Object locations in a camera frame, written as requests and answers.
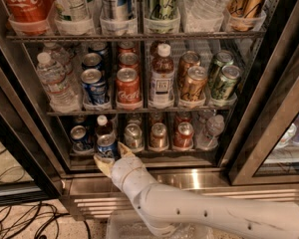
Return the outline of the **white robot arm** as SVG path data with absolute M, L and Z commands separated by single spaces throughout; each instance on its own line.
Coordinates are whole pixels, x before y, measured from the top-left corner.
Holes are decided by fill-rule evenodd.
M 155 236 L 197 223 L 246 239 L 299 239 L 299 203 L 204 196 L 162 184 L 122 143 L 118 159 L 97 153 L 94 161 Z

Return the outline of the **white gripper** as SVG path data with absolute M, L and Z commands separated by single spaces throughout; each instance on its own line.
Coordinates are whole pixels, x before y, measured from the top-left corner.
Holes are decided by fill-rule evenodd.
M 121 159 L 114 161 L 112 158 L 103 158 L 94 155 L 94 161 L 98 169 L 108 178 L 112 178 L 113 184 L 123 192 L 129 200 L 134 200 L 146 187 L 156 183 L 150 175 L 142 160 L 120 141 L 118 152 Z

